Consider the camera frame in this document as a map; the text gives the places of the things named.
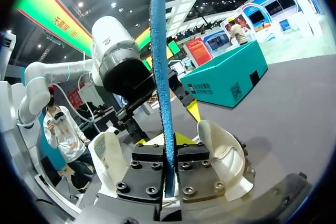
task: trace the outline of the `sign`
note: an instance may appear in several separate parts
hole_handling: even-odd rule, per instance
[[[199,66],[212,59],[201,38],[187,42],[186,46]]]
[[[81,83],[79,85],[79,88],[82,88],[82,87],[84,87],[84,83]],[[72,106],[75,107],[75,109],[78,109],[78,107],[83,104],[83,101],[79,96],[78,89],[73,90],[73,92],[68,95],[68,98]]]
[[[55,37],[91,56],[91,34],[60,0],[18,0],[14,8]]]

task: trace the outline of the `chinese characters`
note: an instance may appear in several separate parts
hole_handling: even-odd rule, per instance
[[[59,28],[61,28],[63,31],[67,31],[70,26],[68,24],[66,24],[63,20],[60,19],[60,17],[56,17],[54,19],[54,21],[52,21],[52,23],[54,23],[56,26],[58,26]],[[71,31],[70,32],[70,37],[71,38],[75,38],[78,35],[78,33],[76,31]]]

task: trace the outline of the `person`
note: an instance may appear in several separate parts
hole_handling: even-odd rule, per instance
[[[230,31],[230,42],[233,38],[236,38],[240,45],[244,45],[247,43],[247,38],[245,36],[244,30],[241,25],[235,23],[234,18],[229,18],[229,24],[231,26]]]
[[[47,113],[43,120],[47,142],[52,148],[60,150],[78,180],[89,182],[92,180],[93,172],[86,164],[94,168],[91,154],[86,148],[90,140],[80,130],[69,110],[64,106],[55,105],[54,86],[49,87],[49,92],[50,101],[47,104]]]

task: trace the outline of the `teal cardboard box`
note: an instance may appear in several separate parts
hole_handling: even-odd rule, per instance
[[[234,108],[267,71],[257,41],[252,41],[196,68],[181,82],[197,100]]]

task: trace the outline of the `sanding belt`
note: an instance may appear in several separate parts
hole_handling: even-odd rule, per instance
[[[172,108],[170,104],[168,61],[166,57],[166,18],[165,0],[151,0],[151,40],[153,71],[157,87],[157,96],[161,111],[165,149],[167,156],[167,172],[165,182],[166,197],[174,196],[174,161],[175,143],[173,136]]]

